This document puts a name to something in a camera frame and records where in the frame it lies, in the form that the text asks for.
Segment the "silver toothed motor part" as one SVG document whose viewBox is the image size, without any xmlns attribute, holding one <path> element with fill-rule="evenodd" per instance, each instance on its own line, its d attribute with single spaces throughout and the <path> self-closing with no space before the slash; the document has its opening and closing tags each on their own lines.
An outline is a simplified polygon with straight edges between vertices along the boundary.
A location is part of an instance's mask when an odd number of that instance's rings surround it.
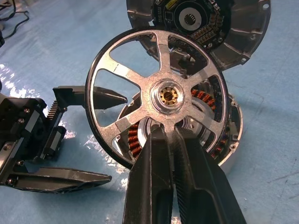
<svg viewBox="0 0 299 224">
<path fill-rule="evenodd" d="M 263 40 L 271 0 L 126 0 L 132 28 L 190 37 L 221 70 L 245 64 Z"/>
</svg>

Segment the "blue plastic table cover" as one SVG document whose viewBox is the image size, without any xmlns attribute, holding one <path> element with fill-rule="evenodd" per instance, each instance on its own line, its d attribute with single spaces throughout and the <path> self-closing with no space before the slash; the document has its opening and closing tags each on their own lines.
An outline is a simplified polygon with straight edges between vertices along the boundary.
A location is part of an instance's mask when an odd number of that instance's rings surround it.
<svg viewBox="0 0 299 224">
<path fill-rule="evenodd" d="M 40 0 L 0 48 L 3 93 L 39 97 L 84 85 L 98 51 L 130 29 L 125 0 Z M 244 130 L 228 179 L 248 224 L 299 224 L 299 0 L 271 0 L 271 21 L 250 60 L 224 72 Z M 102 150 L 85 111 L 71 107 L 54 166 L 104 173 L 112 181 L 65 195 L 0 187 L 0 224 L 121 224 L 128 170 Z"/>
</svg>

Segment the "silver motor stator housing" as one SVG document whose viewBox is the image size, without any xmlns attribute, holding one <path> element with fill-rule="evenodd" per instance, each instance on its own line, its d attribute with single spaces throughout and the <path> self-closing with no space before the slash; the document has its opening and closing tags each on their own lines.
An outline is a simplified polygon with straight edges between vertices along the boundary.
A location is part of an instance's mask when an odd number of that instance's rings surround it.
<svg viewBox="0 0 299 224">
<path fill-rule="evenodd" d="M 211 79 L 204 81 L 192 88 L 192 103 L 200 111 L 211 118 L 216 118 L 220 107 L 217 106 L 216 86 Z M 229 96 L 229 114 L 224 134 L 219 144 L 209 151 L 209 154 L 218 162 L 222 170 L 228 174 L 235 163 L 237 148 L 243 130 L 242 110 L 235 98 Z M 193 131 L 197 135 L 203 149 L 207 149 L 213 140 L 213 134 L 192 118 L 184 118 L 178 126 Z M 125 159 L 135 162 L 138 158 L 150 132 L 161 124 L 150 117 L 132 125 L 128 130 L 117 135 L 113 140 L 113 148 Z"/>
</svg>

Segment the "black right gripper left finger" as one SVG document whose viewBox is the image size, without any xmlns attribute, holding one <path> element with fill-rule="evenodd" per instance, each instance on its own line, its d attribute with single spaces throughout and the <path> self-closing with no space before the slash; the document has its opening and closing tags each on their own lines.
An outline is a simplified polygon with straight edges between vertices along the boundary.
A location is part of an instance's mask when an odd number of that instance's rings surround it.
<svg viewBox="0 0 299 224">
<path fill-rule="evenodd" d="M 173 181 L 163 128 L 151 131 L 128 176 L 122 224 L 171 224 Z"/>
</svg>

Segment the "silver spoked rotor wheel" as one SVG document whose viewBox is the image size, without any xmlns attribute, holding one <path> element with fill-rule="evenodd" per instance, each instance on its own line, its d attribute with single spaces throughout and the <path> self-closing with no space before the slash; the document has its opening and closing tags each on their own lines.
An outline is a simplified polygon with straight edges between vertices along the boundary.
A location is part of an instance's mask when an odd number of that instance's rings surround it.
<svg viewBox="0 0 299 224">
<path fill-rule="evenodd" d="M 150 35 L 155 39 L 158 52 L 159 71 L 149 77 L 143 77 L 110 55 L 114 49 L 143 35 Z M 206 59 L 206 66 L 188 78 L 174 73 L 169 51 L 169 39 L 172 37 L 194 47 Z M 140 106 L 108 126 L 99 124 L 95 114 L 94 82 L 100 70 L 127 80 L 140 90 Z M 192 88 L 209 78 L 218 83 L 221 94 L 222 109 L 218 119 L 208 117 L 192 103 Z M 167 133 L 171 133 L 178 122 L 190 117 L 213 134 L 213 141 L 207 147 L 207 151 L 210 152 L 219 144 L 224 134 L 228 119 L 228 103 L 227 85 L 215 60 L 185 35 L 155 28 L 131 29 L 110 40 L 96 55 L 85 83 L 85 110 L 90 128 L 108 155 L 128 169 L 132 168 L 133 162 L 115 151 L 112 142 L 132 125 L 148 117 L 162 124 Z"/>
</svg>

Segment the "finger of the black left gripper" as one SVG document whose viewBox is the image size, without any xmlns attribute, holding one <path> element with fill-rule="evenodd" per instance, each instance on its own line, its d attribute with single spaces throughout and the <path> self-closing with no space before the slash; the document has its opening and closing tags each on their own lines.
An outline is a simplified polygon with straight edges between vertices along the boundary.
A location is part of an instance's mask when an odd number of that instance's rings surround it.
<svg viewBox="0 0 299 224">
<path fill-rule="evenodd" d="M 111 176 L 68 168 L 40 168 L 35 173 L 15 173 L 15 188 L 23 191 L 65 194 L 101 186 Z"/>
<path fill-rule="evenodd" d="M 53 88 L 56 100 L 48 111 L 47 120 L 53 121 L 58 115 L 64 113 L 69 106 L 85 107 L 85 87 L 84 86 L 59 86 Z M 108 109 L 117 105 L 127 103 L 125 96 L 109 89 L 95 87 L 93 92 L 95 109 Z"/>
</svg>

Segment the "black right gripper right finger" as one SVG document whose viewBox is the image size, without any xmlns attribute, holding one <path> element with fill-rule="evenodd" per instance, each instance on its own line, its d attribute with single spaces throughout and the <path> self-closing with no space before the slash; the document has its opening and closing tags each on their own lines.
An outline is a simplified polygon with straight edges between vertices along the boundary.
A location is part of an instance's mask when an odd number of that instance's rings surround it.
<svg viewBox="0 0 299 224">
<path fill-rule="evenodd" d="M 192 131 L 176 129 L 173 157 L 182 224 L 247 224 L 225 173 Z"/>
</svg>

